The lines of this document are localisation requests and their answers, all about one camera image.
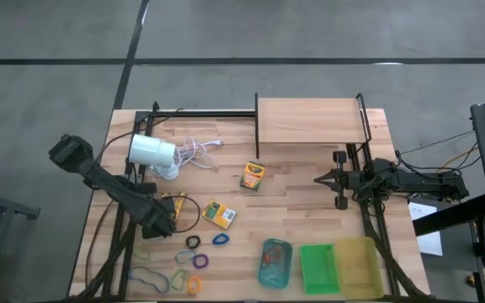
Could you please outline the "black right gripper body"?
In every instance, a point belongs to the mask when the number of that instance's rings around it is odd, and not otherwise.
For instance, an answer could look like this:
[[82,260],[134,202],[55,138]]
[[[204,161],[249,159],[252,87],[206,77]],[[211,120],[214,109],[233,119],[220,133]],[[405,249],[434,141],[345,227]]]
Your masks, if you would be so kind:
[[347,210],[348,199],[344,195],[344,191],[351,189],[354,194],[358,194],[363,189],[365,174],[362,171],[344,171],[344,164],[347,162],[347,153],[345,151],[335,151],[333,153],[333,161],[337,164],[337,168],[333,171],[333,178],[336,185],[334,191],[338,193],[334,199],[334,203],[337,209]]

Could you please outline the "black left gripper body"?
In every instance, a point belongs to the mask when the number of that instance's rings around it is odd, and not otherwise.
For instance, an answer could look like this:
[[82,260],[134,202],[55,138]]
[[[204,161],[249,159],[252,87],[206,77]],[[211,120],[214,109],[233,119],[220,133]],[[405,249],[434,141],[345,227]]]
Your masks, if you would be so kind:
[[152,209],[141,226],[143,239],[170,237],[176,231],[175,207],[172,197],[161,197],[152,201]]

